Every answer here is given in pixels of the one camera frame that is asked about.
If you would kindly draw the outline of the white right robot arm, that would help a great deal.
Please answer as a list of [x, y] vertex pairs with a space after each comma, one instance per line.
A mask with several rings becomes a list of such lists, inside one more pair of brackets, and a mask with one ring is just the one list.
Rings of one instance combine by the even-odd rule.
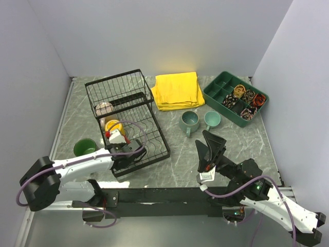
[[[197, 182], [201, 191], [226, 207], [249, 206], [279, 223], [292, 236], [294, 242], [316, 246], [321, 242], [319, 227], [325, 224], [326, 215], [309, 211], [283, 195], [274, 180], [250, 158], [234, 163], [225, 157], [226, 140], [204, 130], [205, 143], [196, 140], [199, 157]], [[211, 193], [206, 185], [214, 181], [216, 173], [229, 179], [226, 192]]]

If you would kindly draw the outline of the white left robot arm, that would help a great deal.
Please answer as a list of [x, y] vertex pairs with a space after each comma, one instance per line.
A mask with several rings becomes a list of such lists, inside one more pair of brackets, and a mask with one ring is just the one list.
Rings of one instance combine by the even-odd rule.
[[19, 194], [26, 198], [31, 211], [47, 208], [54, 202], [81, 201], [92, 207], [103, 203], [104, 194], [95, 180], [76, 182], [89, 173], [114, 168], [119, 161], [131, 161], [145, 151], [145, 142], [113, 144], [110, 150], [98, 151], [67, 160], [39, 158], [20, 180]]

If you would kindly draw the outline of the grey-green ceramic mug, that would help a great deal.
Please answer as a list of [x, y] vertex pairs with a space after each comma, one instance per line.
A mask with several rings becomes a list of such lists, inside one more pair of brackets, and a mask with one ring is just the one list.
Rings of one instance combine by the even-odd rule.
[[186, 111], [181, 115], [178, 124], [186, 137], [190, 138], [191, 134], [199, 128], [199, 116], [193, 111]]

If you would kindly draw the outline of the yellow mug black handle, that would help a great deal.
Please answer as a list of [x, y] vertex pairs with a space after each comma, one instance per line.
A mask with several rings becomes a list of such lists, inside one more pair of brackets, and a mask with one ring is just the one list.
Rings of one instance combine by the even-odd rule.
[[125, 135], [123, 124], [119, 120], [113, 119], [106, 122], [104, 126], [105, 137], [109, 138], [111, 133], [115, 130], [119, 130], [122, 135]]

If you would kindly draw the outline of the pink iridescent mug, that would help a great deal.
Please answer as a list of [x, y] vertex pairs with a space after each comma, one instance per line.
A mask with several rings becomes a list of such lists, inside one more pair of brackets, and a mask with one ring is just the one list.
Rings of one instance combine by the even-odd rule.
[[[101, 102], [98, 105], [96, 105], [95, 111], [96, 111], [97, 116], [106, 115], [106, 114], [109, 114], [113, 111], [113, 106], [109, 102]], [[102, 126], [104, 126], [108, 121], [110, 121], [112, 119], [113, 119], [112, 115], [102, 117], [100, 119], [100, 124]]]

